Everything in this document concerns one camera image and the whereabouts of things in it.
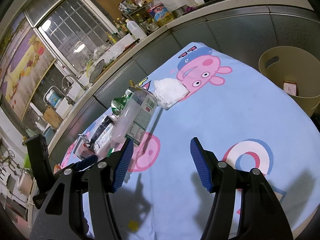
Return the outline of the clear plastic bottle green cap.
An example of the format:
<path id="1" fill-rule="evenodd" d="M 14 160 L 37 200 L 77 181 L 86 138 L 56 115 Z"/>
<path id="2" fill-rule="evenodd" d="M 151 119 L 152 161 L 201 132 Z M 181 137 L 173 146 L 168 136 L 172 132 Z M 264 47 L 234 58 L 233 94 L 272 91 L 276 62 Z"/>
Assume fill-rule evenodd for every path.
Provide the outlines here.
<path id="1" fill-rule="evenodd" d="M 139 146 L 156 107 L 157 100 L 149 91 L 145 89 L 135 91 L 111 131 L 111 148 L 118 148 L 126 139 L 132 140 L 135 146 Z"/>

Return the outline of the chrome kitchen faucet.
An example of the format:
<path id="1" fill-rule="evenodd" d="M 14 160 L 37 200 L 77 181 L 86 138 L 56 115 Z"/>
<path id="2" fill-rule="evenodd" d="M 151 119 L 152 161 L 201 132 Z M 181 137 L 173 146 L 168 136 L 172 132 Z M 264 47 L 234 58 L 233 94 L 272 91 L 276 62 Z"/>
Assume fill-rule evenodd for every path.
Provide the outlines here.
<path id="1" fill-rule="evenodd" d="M 62 81 L 61 81 L 62 90 L 64 92 L 68 92 L 74 83 L 77 83 L 82 90 L 87 89 L 82 83 L 80 83 L 80 81 L 74 75 L 68 74 L 62 78 Z"/>

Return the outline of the glass pot lid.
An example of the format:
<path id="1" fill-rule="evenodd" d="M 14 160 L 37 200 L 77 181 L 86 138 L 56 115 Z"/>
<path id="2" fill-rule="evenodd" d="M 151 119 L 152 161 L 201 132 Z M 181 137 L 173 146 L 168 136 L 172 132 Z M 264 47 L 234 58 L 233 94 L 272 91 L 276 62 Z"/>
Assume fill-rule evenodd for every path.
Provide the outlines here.
<path id="1" fill-rule="evenodd" d="M 102 72 L 105 65 L 104 59 L 100 60 L 94 67 L 92 74 L 90 75 L 89 82 L 94 83 L 95 80 L 98 78 L 100 73 Z"/>

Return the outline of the beige trash bin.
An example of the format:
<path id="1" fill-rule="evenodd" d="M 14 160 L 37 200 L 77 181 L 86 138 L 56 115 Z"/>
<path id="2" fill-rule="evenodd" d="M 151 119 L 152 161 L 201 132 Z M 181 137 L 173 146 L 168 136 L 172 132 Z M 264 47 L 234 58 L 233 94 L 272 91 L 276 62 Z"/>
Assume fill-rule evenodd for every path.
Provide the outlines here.
<path id="1" fill-rule="evenodd" d="M 259 59 L 259 71 L 280 89 L 295 85 L 291 98 L 308 115 L 319 106 L 319 60 L 309 52 L 291 46 L 265 51 Z"/>

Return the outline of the white tissue pack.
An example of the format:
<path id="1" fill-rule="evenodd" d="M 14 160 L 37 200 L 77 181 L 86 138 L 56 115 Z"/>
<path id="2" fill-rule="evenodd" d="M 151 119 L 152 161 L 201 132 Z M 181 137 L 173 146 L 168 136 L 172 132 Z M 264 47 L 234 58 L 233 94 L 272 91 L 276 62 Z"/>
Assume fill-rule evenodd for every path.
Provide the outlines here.
<path id="1" fill-rule="evenodd" d="M 178 79 L 165 78 L 154 81 L 154 96 L 163 109 L 170 109 L 190 92 Z"/>

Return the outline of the wooden cutting board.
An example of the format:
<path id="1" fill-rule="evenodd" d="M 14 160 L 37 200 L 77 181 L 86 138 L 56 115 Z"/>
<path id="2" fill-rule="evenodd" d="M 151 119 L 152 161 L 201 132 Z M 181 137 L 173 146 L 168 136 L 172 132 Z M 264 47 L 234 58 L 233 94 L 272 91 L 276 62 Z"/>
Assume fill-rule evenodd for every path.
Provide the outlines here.
<path id="1" fill-rule="evenodd" d="M 58 129 L 63 121 L 61 116 L 59 116 L 56 111 L 54 111 L 54 109 L 50 106 L 48 106 L 45 110 L 43 118 L 44 120 L 46 120 L 46 122 L 48 122 L 48 124 L 50 124 L 53 129 Z"/>

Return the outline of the yellow snack wrapper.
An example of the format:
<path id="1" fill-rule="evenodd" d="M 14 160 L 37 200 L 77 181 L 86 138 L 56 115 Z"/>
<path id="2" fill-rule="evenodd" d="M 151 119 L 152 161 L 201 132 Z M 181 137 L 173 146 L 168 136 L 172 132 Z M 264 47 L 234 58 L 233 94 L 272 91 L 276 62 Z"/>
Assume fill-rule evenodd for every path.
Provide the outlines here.
<path id="1" fill-rule="evenodd" d="M 130 88 L 133 88 L 135 90 L 145 90 L 148 91 L 146 87 L 141 87 L 139 84 L 134 83 L 132 80 L 129 81 Z"/>

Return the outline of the crushed green soda can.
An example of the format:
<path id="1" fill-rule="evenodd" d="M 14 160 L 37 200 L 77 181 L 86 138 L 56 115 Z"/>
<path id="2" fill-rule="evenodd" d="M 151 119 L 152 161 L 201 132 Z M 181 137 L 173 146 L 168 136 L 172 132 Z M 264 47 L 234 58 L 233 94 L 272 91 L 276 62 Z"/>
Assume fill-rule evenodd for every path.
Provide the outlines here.
<path id="1" fill-rule="evenodd" d="M 121 96 L 119 98 L 114 98 L 111 101 L 111 109 L 112 109 L 112 113 L 114 115 L 119 116 L 121 114 L 127 101 L 130 99 L 132 93 L 133 93 L 133 91 L 131 90 L 131 88 L 128 88 L 125 91 L 125 94 L 123 96 Z"/>

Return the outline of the white plastic jug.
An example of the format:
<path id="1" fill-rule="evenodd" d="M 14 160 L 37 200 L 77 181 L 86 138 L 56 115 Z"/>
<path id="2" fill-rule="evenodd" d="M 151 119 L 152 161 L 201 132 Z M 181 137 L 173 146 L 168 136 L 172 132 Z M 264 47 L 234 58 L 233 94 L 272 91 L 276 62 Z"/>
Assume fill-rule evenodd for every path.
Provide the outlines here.
<path id="1" fill-rule="evenodd" d="M 144 40 L 145 38 L 147 38 L 144 30 L 135 21 L 127 19 L 126 26 L 136 39 Z"/>

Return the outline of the cooking oil bottle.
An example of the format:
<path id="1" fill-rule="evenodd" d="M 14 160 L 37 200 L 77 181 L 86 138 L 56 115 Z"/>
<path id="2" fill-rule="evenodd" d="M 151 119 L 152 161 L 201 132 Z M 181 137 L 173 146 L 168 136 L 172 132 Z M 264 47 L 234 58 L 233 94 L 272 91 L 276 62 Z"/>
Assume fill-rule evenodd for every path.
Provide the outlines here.
<path id="1" fill-rule="evenodd" d="M 174 15 L 160 1 L 149 2 L 146 5 L 146 10 L 160 27 L 175 19 Z"/>

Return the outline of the Peppa Pig blue tablecloth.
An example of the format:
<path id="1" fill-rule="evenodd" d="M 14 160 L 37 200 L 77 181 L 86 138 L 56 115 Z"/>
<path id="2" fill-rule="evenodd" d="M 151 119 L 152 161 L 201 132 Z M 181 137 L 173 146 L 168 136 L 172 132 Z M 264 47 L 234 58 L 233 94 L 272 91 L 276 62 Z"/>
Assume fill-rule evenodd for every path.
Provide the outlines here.
<path id="1" fill-rule="evenodd" d="M 193 139 L 219 161 L 271 185 L 291 230 L 319 207 L 319 131 L 295 101 L 252 67 L 192 42 L 149 75 L 189 94 L 157 109 L 122 187 L 110 196 L 123 239 L 199 239 L 212 207 Z"/>

